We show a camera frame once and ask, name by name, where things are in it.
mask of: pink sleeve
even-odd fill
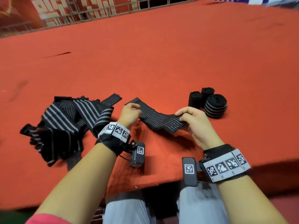
[[[55,215],[37,214],[33,215],[25,224],[71,224]]]

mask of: light blue jeans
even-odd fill
[[[230,223],[215,184],[199,183],[197,187],[181,188],[177,200],[180,224]],[[155,224],[140,191],[121,193],[107,198],[106,202],[103,224]]]

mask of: person's left hand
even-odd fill
[[[132,125],[137,122],[139,116],[142,114],[139,108],[140,105],[138,104],[127,104],[121,111],[121,116],[117,122],[122,124],[128,130],[131,130]]]

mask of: hand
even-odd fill
[[[193,107],[185,107],[175,113],[176,116],[182,114],[180,120],[187,122],[183,130],[190,133],[196,144],[203,150],[224,144],[203,111]]]
[[[140,110],[140,105],[129,103],[121,111],[121,116],[118,119],[118,123],[122,124],[128,130],[131,130],[131,127],[134,123],[137,122],[139,116],[142,114]]]

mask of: wire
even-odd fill
[[[127,161],[130,161],[129,159],[127,159],[127,158],[125,158],[125,157],[123,157],[123,156],[121,156],[121,155],[119,155],[121,158],[123,158],[123,159],[126,159]]]

